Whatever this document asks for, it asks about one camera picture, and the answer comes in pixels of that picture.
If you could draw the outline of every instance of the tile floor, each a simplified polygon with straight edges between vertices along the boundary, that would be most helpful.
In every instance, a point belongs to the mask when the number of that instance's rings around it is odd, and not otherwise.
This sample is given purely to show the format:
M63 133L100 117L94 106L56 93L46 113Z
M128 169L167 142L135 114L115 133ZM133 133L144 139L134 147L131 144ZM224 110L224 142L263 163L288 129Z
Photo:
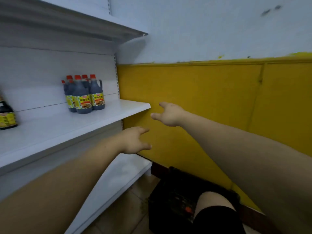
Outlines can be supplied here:
M159 179L143 175L108 209L106 209L83 234L153 234L149 230L147 199ZM245 226L247 234L259 234Z

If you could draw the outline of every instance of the bottle label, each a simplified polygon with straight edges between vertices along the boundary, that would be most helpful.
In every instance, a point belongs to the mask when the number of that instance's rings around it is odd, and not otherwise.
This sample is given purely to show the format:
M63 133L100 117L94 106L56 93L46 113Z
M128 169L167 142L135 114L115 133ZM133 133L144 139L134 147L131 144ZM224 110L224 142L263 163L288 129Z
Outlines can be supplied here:
M105 104L103 93L91 95L92 95L92 106L101 106Z
M75 98L72 95L66 95L66 101L69 108L75 108Z
M13 112L0 113L0 128L16 125L15 114Z
M92 107L90 96L83 95L83 96L74 96L76 109L87 109Z

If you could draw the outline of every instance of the forearm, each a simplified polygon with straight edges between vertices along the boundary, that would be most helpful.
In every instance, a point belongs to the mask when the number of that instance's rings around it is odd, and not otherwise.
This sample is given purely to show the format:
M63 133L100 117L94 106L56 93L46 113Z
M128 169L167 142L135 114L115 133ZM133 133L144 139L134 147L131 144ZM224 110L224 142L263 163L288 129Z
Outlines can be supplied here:
M107 138L3 200L3 233L64 233L120 149L118 140Z
M298 227L302 233L308 230L305 224L311 221L312 208L310 157L271 139L188 112L180 125L280 228L283 225L288 232L298 231Z

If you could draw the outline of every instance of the black plastic basket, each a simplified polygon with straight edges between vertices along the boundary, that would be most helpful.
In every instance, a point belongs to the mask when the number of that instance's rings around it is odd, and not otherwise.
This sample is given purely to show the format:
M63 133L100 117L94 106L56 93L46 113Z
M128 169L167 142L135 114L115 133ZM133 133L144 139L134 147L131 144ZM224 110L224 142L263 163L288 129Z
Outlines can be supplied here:
M239 209L240 197L234 191L170 167L149 197L150 230L154 234L192 233L196 203L206 191L223 195Z

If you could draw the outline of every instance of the right hand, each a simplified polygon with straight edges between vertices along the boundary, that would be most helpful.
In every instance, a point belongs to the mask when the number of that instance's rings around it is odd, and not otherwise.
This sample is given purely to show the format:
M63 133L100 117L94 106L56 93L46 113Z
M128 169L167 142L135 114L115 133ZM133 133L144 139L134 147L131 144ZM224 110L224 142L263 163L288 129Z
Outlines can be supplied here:
M161 102L159 106L164 108L163 113L152 113L151 117L158 120L166 126L180 126L181 117L185 110L180 106L172 103Z

